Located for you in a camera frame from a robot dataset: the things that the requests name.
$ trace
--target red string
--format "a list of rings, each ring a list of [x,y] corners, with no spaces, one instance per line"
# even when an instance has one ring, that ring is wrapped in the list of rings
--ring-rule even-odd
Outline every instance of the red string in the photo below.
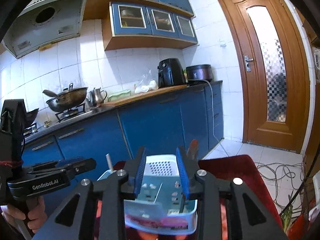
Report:
[[[6,166],[6,167],[10,167],[10,168],[17,168],[22,166],[23,164],[23,160],[21,161],[0,161],[0,166]]]

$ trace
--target glass cabinet door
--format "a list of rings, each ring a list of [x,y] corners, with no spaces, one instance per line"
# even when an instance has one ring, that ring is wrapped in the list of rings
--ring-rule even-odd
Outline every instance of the glass cabinet door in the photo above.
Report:
[[[149,7],[147,10],[153,35],[179,38],[172,13]]]
[[[115,34],[152,34],[146,7],[112,4]]]
[[[191,19],[176,15],[175,20],[179,29],[179,37],[184,40],[197,42]]]

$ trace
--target checkered frosted glass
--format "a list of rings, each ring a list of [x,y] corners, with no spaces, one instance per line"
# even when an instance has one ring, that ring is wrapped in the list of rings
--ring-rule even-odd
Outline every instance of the checkered frosted glass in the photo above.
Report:
[[[284,58],[276,28],[264,6],[247,9],[260,43],[267,80],[267,120],[285,122],[287,79]]]

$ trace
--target kettle handle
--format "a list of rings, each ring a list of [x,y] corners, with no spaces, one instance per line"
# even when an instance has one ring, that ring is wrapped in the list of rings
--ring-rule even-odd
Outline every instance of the kettle handle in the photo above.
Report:
[[[104,97],[104,99],[103,99],[103,101],[102,101],[102,104],[104,103],[104,100],[106,100],[106,98],[107,98],[107,92],[105,91],[105,90],[102,90],[100,93],[102,93],[102,92],[105,92],[106,93],[106,96]]]

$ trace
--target door glass panel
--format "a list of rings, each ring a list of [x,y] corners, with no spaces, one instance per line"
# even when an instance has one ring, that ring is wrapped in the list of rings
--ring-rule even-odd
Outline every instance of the door glass panel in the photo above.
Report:
[[[267,79],[267,121],[285,122],[287,80],[284,57],[276,28],[264,6],[247,9],[260,43]]]
[[[190,20],[180,16],[177,16],[177,19],[181,33],[186,36],[194,37],[195,35],[193,34],[193,29]]]
[[[174,32],[170,13],[152,9],[153,19],[156,23],[156,29],[161,31]]]
[[[146,28],[141,7],[119,5],[118,8],[121,28]]]

